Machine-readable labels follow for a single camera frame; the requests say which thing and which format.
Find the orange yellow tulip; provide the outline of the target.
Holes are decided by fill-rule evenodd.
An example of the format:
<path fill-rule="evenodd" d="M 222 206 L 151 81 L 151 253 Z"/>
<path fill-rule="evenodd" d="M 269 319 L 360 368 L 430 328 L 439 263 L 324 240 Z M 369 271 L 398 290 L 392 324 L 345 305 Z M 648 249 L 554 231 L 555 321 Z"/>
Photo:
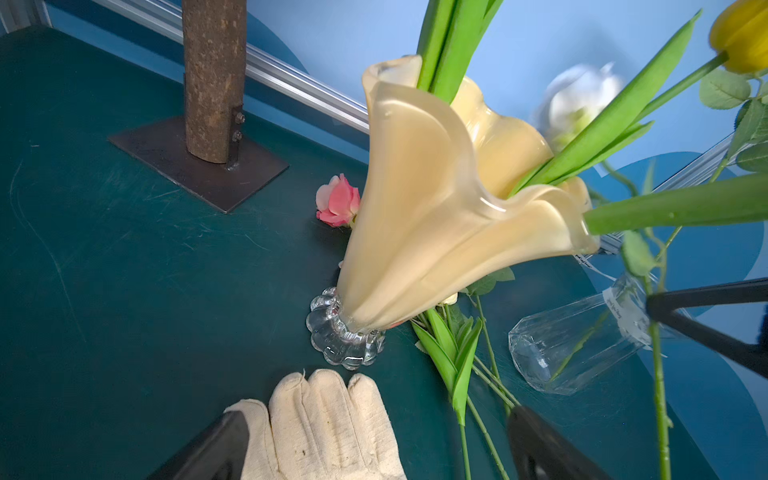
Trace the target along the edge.
<path fill-rule="evenodd" d="M 417 54 L 417 88 L 450 104 L 503 0 L 430 0 Z"/>

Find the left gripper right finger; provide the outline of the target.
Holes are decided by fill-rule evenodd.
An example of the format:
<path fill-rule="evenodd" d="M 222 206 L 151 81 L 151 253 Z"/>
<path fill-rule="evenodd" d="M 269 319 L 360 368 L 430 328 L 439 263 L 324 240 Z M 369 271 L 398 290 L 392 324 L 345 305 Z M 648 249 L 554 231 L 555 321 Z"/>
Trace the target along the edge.
<path fill-rule="evenodd" d="M 507 436 L 519 479 L 611 480 L 531 408 L 511 409 Z"/>

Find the pink rose with stem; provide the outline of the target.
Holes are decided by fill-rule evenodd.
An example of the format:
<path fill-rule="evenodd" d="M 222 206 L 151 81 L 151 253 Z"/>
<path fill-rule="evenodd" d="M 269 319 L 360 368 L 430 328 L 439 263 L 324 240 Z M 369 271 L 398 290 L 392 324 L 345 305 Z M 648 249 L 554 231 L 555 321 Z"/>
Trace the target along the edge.
<path fill-rule="evenodd" d="M 713 70 L 700 82 L 699 98 L 710 109 L 738 109 L 728 150 L 709 182 L 732 164 L 747 172 L 766 173 L 767 70 L 743 75 Z"/>

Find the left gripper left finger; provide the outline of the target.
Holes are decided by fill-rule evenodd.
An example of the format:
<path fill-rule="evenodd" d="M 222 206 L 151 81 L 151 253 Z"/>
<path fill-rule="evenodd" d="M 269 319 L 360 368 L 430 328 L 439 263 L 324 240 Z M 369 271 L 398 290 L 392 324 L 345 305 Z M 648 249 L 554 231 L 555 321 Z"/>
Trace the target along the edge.
<path fill-rule="evenodd" d="M 223 413 L 148 479 L 238 480 L 249 446 L 249 429 L 240 411 Z"/>

